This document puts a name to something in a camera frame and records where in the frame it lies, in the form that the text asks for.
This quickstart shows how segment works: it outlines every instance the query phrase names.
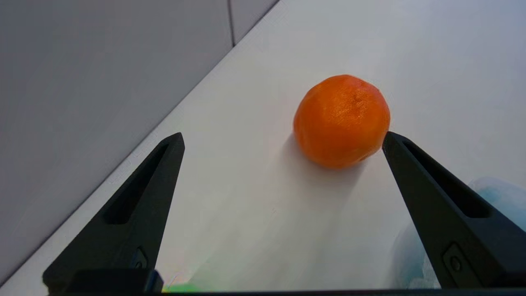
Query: orange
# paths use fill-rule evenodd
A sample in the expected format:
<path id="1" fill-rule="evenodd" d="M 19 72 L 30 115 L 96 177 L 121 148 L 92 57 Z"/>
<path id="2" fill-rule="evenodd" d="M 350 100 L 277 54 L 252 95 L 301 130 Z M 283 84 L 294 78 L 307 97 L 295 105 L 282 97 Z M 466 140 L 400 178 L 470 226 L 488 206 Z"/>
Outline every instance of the orange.
<path id="1" fill-rule="evenodd" d="M 391 115 L 372 84 L 350 75 L 320 82 L 305 95 L 294 117 L 294 136 L 308 159 L 343 169 L 382 146 Z"/>

